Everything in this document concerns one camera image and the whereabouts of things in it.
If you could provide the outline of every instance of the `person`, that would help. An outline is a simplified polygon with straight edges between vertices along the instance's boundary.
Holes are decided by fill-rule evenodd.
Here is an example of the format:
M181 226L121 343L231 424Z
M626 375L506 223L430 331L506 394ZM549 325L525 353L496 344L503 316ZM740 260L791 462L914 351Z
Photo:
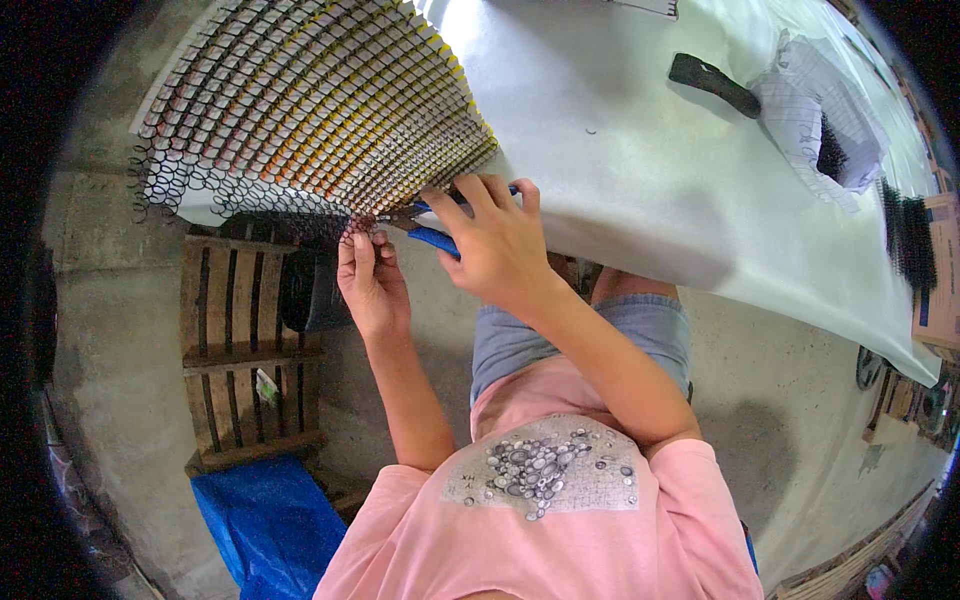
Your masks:
M540 192L456 178L470 217L420 194L484 303L456 450L410 332L383 231L340 245L337 280L396 450L314 598L762 598L712 448L686 401L689 327L677 289L605 269L592 307L550 268Z

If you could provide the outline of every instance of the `blue tarp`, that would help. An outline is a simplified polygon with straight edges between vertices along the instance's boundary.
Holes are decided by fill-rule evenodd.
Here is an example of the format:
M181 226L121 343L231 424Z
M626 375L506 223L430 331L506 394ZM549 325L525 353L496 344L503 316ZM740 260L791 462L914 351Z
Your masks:
M240 600L303 600L347 526L293 456L190 480Z

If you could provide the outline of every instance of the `concrete floor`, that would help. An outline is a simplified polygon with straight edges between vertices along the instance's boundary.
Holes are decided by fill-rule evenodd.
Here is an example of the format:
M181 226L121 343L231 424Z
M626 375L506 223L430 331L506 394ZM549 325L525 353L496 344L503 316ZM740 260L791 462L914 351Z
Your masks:
M177 337L186 223L151 214L135 225L124 173L140 98L205 5L157 1L131 24L77 112L44 231L58 272L55 384L68 440L168 598L233 598L237 587L182 471L195 449ZM465 444L477 300L450 284L428 247L397 245L420 357ZM768 590L861 539L939 475L946 454L919 439L870 448L860 440L877 389L853 384L855 344L709 294L682 290L682 299L693 326L693 406L754 534ZM393 452L370 369L354 332L327 339L329 444L313 460L373 479Z

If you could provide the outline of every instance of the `person's left hand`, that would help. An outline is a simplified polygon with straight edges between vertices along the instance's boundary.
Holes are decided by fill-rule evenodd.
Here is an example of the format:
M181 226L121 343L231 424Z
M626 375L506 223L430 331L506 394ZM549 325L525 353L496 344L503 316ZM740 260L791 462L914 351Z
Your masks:
M410 297L386 231L354 233L340 243L337 284L364 342L410 335Z

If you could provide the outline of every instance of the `hand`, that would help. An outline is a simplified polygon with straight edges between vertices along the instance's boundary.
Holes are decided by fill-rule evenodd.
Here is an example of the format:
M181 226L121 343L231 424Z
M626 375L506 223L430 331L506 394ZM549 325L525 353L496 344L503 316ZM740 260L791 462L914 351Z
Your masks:
M514 181L523 196L522 209L497 175L462 175L453 182L473 208L472 219L439 190L423 190L420 197L457 243L459 261L437 250L454 285L522 321L559 290L569 289L547 262L540 191L532 182Z
M386 231L371 241L354 233L340 243L337 284L368 344L410 335L410 297Z

